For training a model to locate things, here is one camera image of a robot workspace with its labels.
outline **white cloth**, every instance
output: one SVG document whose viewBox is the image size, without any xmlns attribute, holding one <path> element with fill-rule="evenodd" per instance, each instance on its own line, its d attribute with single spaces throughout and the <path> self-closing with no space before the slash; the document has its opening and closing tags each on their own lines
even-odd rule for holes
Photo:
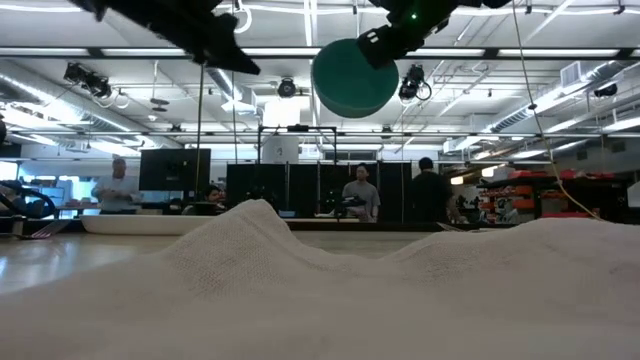
<svg viewBox="0 0 640 360">
<path fill-rule="evenodd" d="M 438 233 L 370 260 L 248 202 L 157 254 L 0 297 L 0 359 L 633 359 L 638 279 L 633 226 Z"/>
</svg>

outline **fluorescent light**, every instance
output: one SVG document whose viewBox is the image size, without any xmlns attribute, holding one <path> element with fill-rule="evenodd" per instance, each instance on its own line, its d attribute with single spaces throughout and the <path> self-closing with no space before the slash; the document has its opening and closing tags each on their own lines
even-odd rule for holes
<svg viewBox="0 0 640 360">
<path fill-rule="evenodd" d="M 577 124 L 578 122 L 576 120 L 567 120 L 567 121 L 563 121 L 560 124 L 554 125 L 550 128 L 548 128 L 545 132 L 547 133 L 553 133 L 553 132 L 557 132 L 560 130 L 564 130 L 564 129 L 568 129 L 571 126 Z"/>
<path fill-rule="evenodd" d="M 79 181 L 80 181 L 80 177 L 78 177 L 78 176 L 67 176 L 67 175 L 62 175 L 62 176 L 58 177 L 58 180 L 60 180 L 60 181 L 72 181 L 72 182 L 79 182 Z"/>
<path fill-rule="evenodd" d="M 91 147 L 109 154 L 115 154 L 119 156 L 140 156 L 139 151 L 108 142 L 94 142 L 91 143 Z"/>
<path fill-rule="evenodd" d="M 28 48 L 2 47 L 2 56 L 87 56 L 89 51 L 82 48 Z"/>
<path fill-rule="evenodd" d="M 582 143 L 584 143 L 584 140 L 574 141 L 568 144 L 558 146 L 557 148 L 553 149 L 553 151 L 563 151 L 563 150 L 571 149 L 572 147 L 580 145 Z"/>
<path fill-rule="evenodd" d="M 23 128 L 46 128 L 46 129 L 59 129 L 58 125 L 54 123 L 37 118 L 35 116 L 31 116 L 22 111 L 16 110 L 11 107 L 7 107 L 5 111 L 3 111 L 4 119 L 3 121 L 7 124 L 17 125 Z"/>
<path fill-rule="evenodd" d="M 497 166 L 492 166 L 489 168 L 484 168 L 482 169 L 482 176 L 484 177 L 493 177 L 493 173 L 495 171 L 495 169 L 497 169 Z"/>
<path fill-rule="evenodd" d="M 316 56 L 320 48 L 243 48 L 242 51 L 249 56 Z"/>
<path fill-rule="evenodd" d="M 458 150 L 463 150 L 468 148 L 469 146 L 477 143 L 480 140 L 492 140 L 492 141 L 497 141 L 500 140 L 500 138 L 498 136 L 467 136 L 466 139 L 462 140 L 462 142 L 460 142 L 454 150 L 458 151 Z"/>
<path fill-rule="evenodd" d="M 108 124 L 110 124 L 110 125 L 113 125 L 113 126 L 117 127 L 118 129 L 120 129 L 122 131 L 131 131 L 131 129 L 129 129 L 128 127 L 126 127 L 124 125 L 120 125 L 120 124 L 118 124 L 117 122 L 115 122 L 113 120 L 109 120 L 109 119 L 104 118 L 104 117 L 99 117 L 99 119 L 104 121 L 104 122 L 106 122 L 106 123 L 108 123 Z"/>
<path fill-rule="evenodd" d="M 529 157 L 538 156 L 542 153 L 544 153 L 544 150 L 528 150 L 528 151 L 521 151 L 519 153 L 513 154 L 511 155 L 511 157 L 516 159 L 526 159 Z"/>
<path fill-rule="evenodd" d="M 44 12 L 44 13 L 76 13 L 83 10 L 75 6 L 64 7 L 40 7 L 21 5 L 0 5 L 0 10 L 20 11 L 20 12 Z"/>
<path fill-rule="evenodd" d="M 102 49 L 105 56 L 185 56 L 185 52 L 178 48 L 116 48 Z"/>
<path fill-rule="evenodd" d="M 624 129 L 628 129 L 636 126 L 640 126 L 640 117 L 618 121 L 609 126 L 605 126 L 602 130 L 605 132 L 612 132 L 612 131 L 624 130 Z"/>
<path fill-rule="evenodd" d="M 619 49 L 523 49 L 522 54 L 527 57 L 544 57 L 544 56 L 582 56 L 582 57 L 601 57 L 615 56 L 620 52 Z M 498 51 L 500 56 L 520 56 L 520 49 L 502 49 Z"/>
<path fill-rule="evenodd" d="M 407 57 L 411 56 L 477 56 L 484 55 L 484 49 L 426 49 L 421 48 L 416 51 L 407 53 Z"/>
<path fill-rule="evenodd" d="M 50 146 L 57 145 L 55 141 L 40 135 L 22 136 L 22 135 L 14 134 L 12 136 L 17 137 L 18 139 L 33 141 L 33 142 L 37 142 L 44 145 L 50 145 Z"/>
<path fill-rule="evenodd" d="M 479 154 L 476 154 L 473 158 L 475 160 L 481 160 L 481 159 L 484 159 L 484 158 L 489 157 L 489 156 L 491 156 L 491 152 L 490 151 L 483 151 L 483 152 L 481 152 Z"/>
<path fill-rule="evenodd" d="M 222 110 L 228 113 L 233 112 L 234 110 L 239 114 L 255 114 L 256 113 L 255 106 L 247 103 L 243 103 L 238 100 L 227 101 L 221 106 L 221 108 Z"/>
</svg>

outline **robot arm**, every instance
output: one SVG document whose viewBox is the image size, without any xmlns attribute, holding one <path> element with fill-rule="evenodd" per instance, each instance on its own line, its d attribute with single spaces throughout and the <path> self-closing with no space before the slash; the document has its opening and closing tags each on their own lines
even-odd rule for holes
<svg viewBox="0 0 640 360">
<path fill-rule="evenodd" d="M 248 74 L 260 68 L 236 44 L 238 19 L 212 13 L 221 0 L 69 0 L 101 21 L 111 8 L 193 56 L 198 64 Z"/>
<path fill-rule="evenodd" d="M 499 8 L 510 0 L 370 0 L 389 11 L 390 25 L 371 29 L 358 37 L 360 51 L 373 68 L 380 68 L 424 45 L 424 39 L 449 23 L 460 5 Z"/>
</svg>

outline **man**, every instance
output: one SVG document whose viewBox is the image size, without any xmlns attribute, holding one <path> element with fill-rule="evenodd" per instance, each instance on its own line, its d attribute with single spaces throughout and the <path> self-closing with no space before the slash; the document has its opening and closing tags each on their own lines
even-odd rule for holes
<svg viewBox="0 0 640 360">
<path fill-rule="evenodd" d="M 349 211 L 357 216 L 361 222 L 377 222 L 380 196 L 378 189 L 367 182 L 369 171 L 364 163 L 356 168 L 356 181 L 352 181 L 342 189 L 342 197 L 358 196 L 366 201 L 364 206 L 349 208 Z"/>
<path fill-rule="evenodd" d="M 204 208 L 205 213 L 202 215 L 221 213 L 226 210 L 226 207 L 222 203 L 222 201 L 224 200 L 224 195 L 222 194 L 222 190 L 220 190 L 219 187 L 215 185 L 209 185 L 204 190 L 203 195 L 204 202 L 210 203 L 211 206 Z M 194 205 L 189 205 L 182 211 L 182 215 L 198 215 L 198 209 Z"/>
<path fill-rule="evenodd" d="M 127 163 L 122 158 L 113 160 L 113 174 L 101 177 L 98 184 L 91 191 L 102 204 L 100 214 L 104 215 L 129 215 L 135 214 L 142 196 L 138 191 L 138 179 L 125 177 Z"/>
<path fill-rule="evenodd" d="M 416 221 L 449 222 L 448 208 L 454 220 L 461 222 L 462 217 L 447 179 L 433 172 L 433 161 L 427 157 L 420 159 L 418 165 L 421 173 L 411 182 L 411 201 Z"/>
</svg>

